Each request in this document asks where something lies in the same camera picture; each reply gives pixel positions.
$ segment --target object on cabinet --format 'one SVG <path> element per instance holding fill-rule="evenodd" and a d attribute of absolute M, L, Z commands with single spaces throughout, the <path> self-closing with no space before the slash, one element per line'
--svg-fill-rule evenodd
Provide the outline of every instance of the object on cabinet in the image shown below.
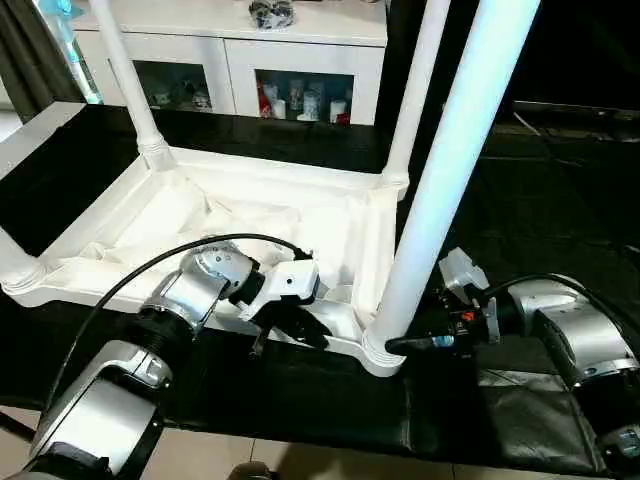
<path fill-rule="evenodd" d="M 249 12 L 260 30 L 288 27 L 294 19 L 291 0 L 254 0 L 249 5 Z"/>
<path fill-rule="evenodd" d="M 348 113 L 340 113 L 336 116 L 336 123 L 339 125 L 349 125 L 351 116 Z"/>
<path fill-rule="evenodd" d="M 287 103 L 281 98 L 277 98 L 272 105 L 273 116 L 279 119 L 287 118 Z"/>
<path fill-rule="evenodd" d="M 278 86 L 272 83 L 265 83 L 262 88 L 264 88 L 264 94 L 273 107 L 273 104 L 278 99 Z"/>
<path fill-rule="evenodd" d="M 171 104 L 171 95 L 169 94 L 169 90 L 164 88 L 164 86 L 158 87 L 151 95 L 151 98 L 153 103 L 158 107 L 166 107 Z"/>
<path fill-rule="evenodd" d="M 320 97 L 313 90 L 304 92 L 302 115 L 298 115 L 298 120 L 305 122 L 317 122 L 320 120 Z"/>
<path fill-rule="evenodd" d="M 329 106 L 329 122 L 337 123 L 338 115 L 342 115 L 347 111 L 347 102 L 345 100 L 334 100 Z"/>
<path fill-rule="evenodd" d="M 191 99 L 193 107 L 199 112 L 211 112 L 211 99 L 209 98 L 209 92 L 200 88 L 196 90 Z"/>
<path fill-rule="evenodd" d="M 294 112 L 302 110 L 304 81 L 294 78 L 289 82 L 289 108 Z"/>
<path fill-rule="evenodd" d="M 264 94 L 264 88 L 261 83 L 258 84 L 258 103 L 260 105 L 260 116 L 262 118 L 271 118 L 271 103 L 269 103 L 269 99 Z"/>
<path fill-rule="evenodd" d="M 318 104 L 322 108 L 325 101 L 324 82 L 320 82 L 320 81 L 309 82 L 309 90 L 312 90 L 318 94 Z"/>

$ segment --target black table surface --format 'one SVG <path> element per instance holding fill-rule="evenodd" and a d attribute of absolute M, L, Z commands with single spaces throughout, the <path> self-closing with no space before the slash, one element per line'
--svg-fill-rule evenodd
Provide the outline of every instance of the black table surface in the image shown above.
<path fill-rule="evenodd" d="M 374 173 L 388 152 L 389 139 L 371 127 L 155 115 L 169 144 L 186 148 Z M 462 246 L 492 282 L 531 272 L 570 275 L 640 318 L 639 152 L 634 144 L 556 139 L 549 158 L 535 137 L 492 135 L 443 252 Z M 39 255 L 135 155 L 124 110 L 84 108 L 0 181 L 0 225 Z M 426 152 L 414 157 L 412 170 L 419 171 Z M 409 206 L 410 199 L 399 204 L 400 225 Z M 0 404 L 42 409 L 87 312 L 63 302 L 23 308 L 0 294 Z M 70 376 L 129 318 L 105 311 Z M 352 358 L 277 342 L 268 343 L 260 361 L 249 361 L 251 342 L 204 332 L 174 385 L 168 424 L 434 461 L 606 475 L 592 432 L 535 339 L 481 347 L 475 362 L 410 359 L 388 379 L 369 375 Z"/>

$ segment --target black cable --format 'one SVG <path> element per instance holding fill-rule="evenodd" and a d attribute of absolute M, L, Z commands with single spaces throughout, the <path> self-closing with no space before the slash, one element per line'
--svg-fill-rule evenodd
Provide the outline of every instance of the black cable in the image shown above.
<path fill-rule="evenodd" d="M 36 436 L 33 428 L 27 427 L 24 423 L 17 421 L 4 412 L 0 412 L 0 429 L 5 430 L 27 443 L 31 443 Z"/>
<path fill-rule="evenodd" d="M 45 408 L 43 412 L 47 412 L 49 408 L 51 408 L 51 405 L 53 404 L 56 393 L 58 391 L 58 387 L 60 386 L 60 382 L 62 380 L 62 376 L 64 375 L 64 372 L 67 369 L 67 366 L 69 365 L 71 357 L 73 356 L 73 353 L 78 345 L 78 341 L 84 334 L 89 324 L 98 315 L 100 310 L 104 308 L 104 306 L 109 302 L 109 300 L 111 300 L 114 297 L 114 295 L 118 293 L 118 291 L 120 291 L 120 289 L 122 289 L 127 283 L 131 282 L 134 278 L 136 278 L 141 273 L 145 272 L 146 270 L 153 267 L 157 263 L 160 263 L 161 261 L 173 255 L 182 253 L 186 250 L 191 250 L 192 248 L 201 247 L 204 245 L 210 245 L 212 243 L 217 243 L 217 242 L 224 242 L 227 240 L 262 240 L 265 242 L 271 242 L 278 245 L 282 245 L 283 247 L 290 249 L 293 252 L 294 258 L 296 260 L 308 260 L 312 258 L 311 255 L 306 253 L 304 250 L 296 247 L 294 244 L 289 243 L 286 240 L 281 240 L 279 238 L 271 237 L 269 235 L 261 235 L 259 233 L 230 233 L 227 235 L 216 235 L 213 237 L 205 237 L 199 240 L 195 240 L 193 242 L 185 243 L 184 245 L 180 245 L 179 247 L 172 248 L 171 250 L 167 250 L 166 252 L 161 253 L 157 257 L 152 258 L 148 262 L 140 265 L 138 268 L 133 270 L 131 273 L 125 276 L 122 280 L 116 283 L 113 286 L 113 288 L 111 288 L 111 290 L 105 293 L 104 296 L 100 300 L 98 300 L 98 303 L 95 304 L 95 306 L 91 310 L 91 313 L 89 313 L 89 316 L 82 322 L 82 324 L 80 325 L 80 328 L 78 328 L 78 331 L 76 332 L 76 336 L 73 339 L 73 343 L 71 344 L 71 347 L 69 348 L 69 351 L 67 352 L 67 355 L 65 356 L 62 362 L 62 365 L 60 365 L 60 368 L 58 369 L 58 373 L 56 375 L 55 380 L 53 381 L 51 390 L 49 391 L 49 395 L 47 397 L 47 402 L 45 404 Z"/>
<path fill-rule="evenodd" d="M 495 287 L 484 290 L 482 292 L 482 299 L 484 301 L 487 301 L 490 298 L 495 297 L 498 293 L 506 290 L 509 287 L 512 287 L 513 285 L 528 282 L 530 280 L 551 280 L 566 285 L 567 287 L 575 290 L 580 295 L 589 300 L 589 302 L 591 302 L 591 304 L 595 308 L 600 310 L 607 317 L 611 318 L 614 322 L 616 322 L 617 320 L 616 323 L 618 323 L 619 326 L 628 326 L 629 328 L 634 330 L 637 335 L 640 336 L 640 325 L 638 325 L 638 323 L 636 323 L 636 321 L 627 312 L 614 305 L 612 302 L 602 297 L 601 295 L 598 295 L 593 290 L 583 287 L 574 280 L 556 275 L 554 273 L 532 273 L 529 275 L 524 275 L 522 277 L 507 280 L 506 282 L 496 285 Z"/>
<path fill-rule="evenodd" d="M 556 155 L 553 152 L 553 149 L 555 147 L 552 147 L 552 143 L 549 141 L 549 138 L 551 138 L 552 135 L 549 134 L 549 131 L 547 129 L 544 129 L 545 133 L 542 134 L 540 131 L 540 127 L 534 127 L 533 125 L 531 125 L 531 123 L 529 123 L 527 120 L 522 118 L 522 116 L 518 112 L 516 112 L 515 110 L 512 110 L 511 113 L 513 113 L 513 116 L 527 130 L 531 131 L 536 136 L 536 138 L 538 139 L 538 143 L 542 146 L 542 148 L 545 151 L 547 160 L 550 160 L 552 162 L 557 162 L 560 164 L 571 165 L 574 167 L 583 167 L 585 165 L 585 161 L 583 159 L 572 160 L 572 159 L 562 158 Z"/>

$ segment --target white cabinet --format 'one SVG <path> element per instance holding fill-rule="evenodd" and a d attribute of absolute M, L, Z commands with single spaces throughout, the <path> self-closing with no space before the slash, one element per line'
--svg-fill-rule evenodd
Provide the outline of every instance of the white cabinet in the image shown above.
<path fill-rule="evenodd" d="M 311 91 L 317 94 L 311 101 L 318 102 L 319 120 L 329 120 L 332 101 L 344 101 L 341 113 L 351 123 L 373 124 L 383 48 L 255 40 L 225 40 L 225 47 L 239 115 L 259 116 L 258 86 L 268 86 L 284 100 L 289 119 L 304 115 L 304 94 Z M 291 98 L 297 88 L 302 89 L 299 107 Z"/>
<path fill-rule="evenodd" d="M 88 1 L 75 3 L 85 13 L 73 28 L 96 86 L 106 104 L 124 105 Z M 253 26 L 249 4 L 111 0 L 152 107 L 373 124 L 384 2 L 296 2 L 295 22 L 273 31 Z"/>
<path fill-rule="evenodd" d="M 124 105 L 100 32 L 77 31 L 78 44 L 107 105 Z M 234 114 L 220 38 L 124 33 L 127 50 L 152 107 Z"/>

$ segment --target floor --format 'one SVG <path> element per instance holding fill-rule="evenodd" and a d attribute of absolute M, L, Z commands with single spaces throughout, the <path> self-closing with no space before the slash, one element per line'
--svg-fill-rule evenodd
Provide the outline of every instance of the floor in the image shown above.
<path fill-rule="evenodd" d="M 0 110 L 0 142 L 22 126 L 22 122 L 13 110 Z"/>
<path fill-rule="evenodd" d="M 0 410 L 35 427 L 39 413 Z M 28 454 L 21 440 L 0 431 L 0 479 L 20 469 Z M 282 480 L 572 480 L 537 472 L 498 470 L 374 455 L 353 450 L 287 444 L 251 438 L 164 431 L 143 480 L 226 480 L 248 460 L 266 463 Z"/>

